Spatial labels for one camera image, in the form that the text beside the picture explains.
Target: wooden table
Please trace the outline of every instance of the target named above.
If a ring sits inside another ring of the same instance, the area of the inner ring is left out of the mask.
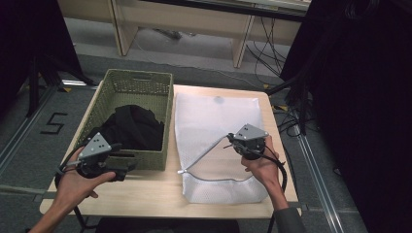
[[[174,93],[191,93],[208,96],[258,98],[262,112],[264,129],[272,135],[274,149],[279,152],[280,160],[287,161],[282,142],[277,130],[268,96],[263,92],[174,85]],[[98,199],[87,198],[80,206],[84,215],[92,216],[147,216],[147,217],[204,217],[204,218],[269,218],[273,208],[267,197],[261,203],[254,204],[191,204],[182,194],[182,177],[179,156],[176,149],[174,113],[169,131],[169,148],[165,171],[132,171],[124,182],[104,183],[95,191]],[[79,134],[82,121],[76,134]],[[74,141],[67,153],[72,150]],[[288,177],[289,166],[285,166]],[[54,183],[47,196],[56,192]],[[292,179],[288,179],[286,197],[291,203],[298,202]],[[44,199],[40,211],[44,213],[51,205],[52,199]]]

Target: white mesh laundry bag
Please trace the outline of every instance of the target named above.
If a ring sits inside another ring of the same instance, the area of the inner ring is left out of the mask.
[[[257,98],[176,96],[175,132],[183,194],[191,203],[254,203],[267,196],[245,172],[241,155],[225,137],[250,123],[262,129]]]

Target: gray floor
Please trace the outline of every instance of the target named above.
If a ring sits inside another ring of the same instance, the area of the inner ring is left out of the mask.
[[[245,53],[241,68],[233,68],[231,44],[227,38],[190,36],[183,33],[182,39],[173,40],[152,29],[141,28],[128,55],[120,57],[111,24],[69,18],[66,19],[66,23],[84,72],[96,80],[102,79],[108,68],[139,70],[136,64],[143,64],[145,69],[173,73],[177,77],[176,83],[181,84],[263,90],[263,83],[258,81],[255,74],[265,83],[282,82],[261,64],[256,66],[256,60],[248,52]],[[252,42],[248,44],[251,48],[254,47]],[[257,43],[257,46],[263,48],[264,44]],[[283,56],[287,56],[289,51],[289,47],[286,46],[276,46],[276,49]],[[285,105],[283,99],[287,92],[284,90],[272,96],[271,102],[274,105]],[[57,92],[44,107],[37,119],[39,122],[47,122],[52,113],[69,113],[70,117],[60,119],[64,123],[59,135],[62,140],[58,141],[61,143],[54,144],[51,136],[43,135],[43,138],[39,138],[40,131],[48,130],[44,124],[34,124],[30,129],[23,140],[24,143],[19,146],[18,153],[0,174],[0,232],[23,232],[24,228],[29,228],[41,217],[38,211],[39,197],[49,187],[53,167],[60,162],[83,116],[79,113],[86,110],[93,93],[93,90],[87,88],[74,88],[70,93]],[[1,149],[24,121],[27,100],[27,89],[24,89],[9,113],[1,119]],[[68,110],[66,106],[75,107]],[[286,116],[282,111],[276,113],[280,113],[275,115],[280,124]],[[366,232],[346,185],[332,171],[333,158],[324,143],[322,131],[317,128],[314,121],[308,122],[308,127],[307,139],[344,232]],[[322,202],[298,139],[286,132],[282,133],[281,137],[290,154],[296,191],[303,207],[302,219],[308,232],[333,232],[326,220]],[[42,153],[32,154],[33,150]],[[92,216],[90,221],[97,222],[98,219],[98,216]],[[266,232],[268,225],[267,219],[238,221],[242,233]],[[79,231],[79,224],[73,216],[69,216],[56,232]]]

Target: basket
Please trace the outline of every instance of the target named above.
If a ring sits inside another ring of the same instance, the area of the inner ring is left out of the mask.
[[[101,126],[115,112],[116,107],[138,105],[154,112],[155,118],[164,123],[162,149],[120,150],[115,154],[135,156],[138,170],[164,170],[173,104],[172,74],[111,69],[106,73],[95,95],[89,106],[90,111],[84,116],[86,120],[76,146],[86,138],[91,129]]]

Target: metal floor strip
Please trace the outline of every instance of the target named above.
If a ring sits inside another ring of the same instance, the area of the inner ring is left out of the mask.
[[[293,112],[293,115],[298,118],[297,113]],[[322,177],[321,171],[319,170],[318,163],[316,162],[316,159],[312,153],[309,142],[305,135],[300,135],[300,129],[298,125],[294,127],[294,131],[297,135],[299,135],[297,138],[299,140],[300,148],[302,149],[303,156],[309,167],[310,175],[315,183],[315,187],[318,192],[322,207],[325,210],[325,215],[327,222],[329,223],[330,230],[333,233],[344,232],[339,213],[337,213],[336,208],[334,207],[333,202],[330,198],[329,192],[327,191],[324,179]]]
[[[57,87],[52,86],[45,90],[39,101],[39,107],[33,113],[31,117],[27,117],[21,126],[16,131],[15,135],[9,141],[9,143],[3,148],[0,153],[0,176],[6,170],[7,165],[12,161],[21,143],[24,141],[31,127],[37,121],[40,113],[42,112],[45,105],[51,99],[51,97],[56,93]]]

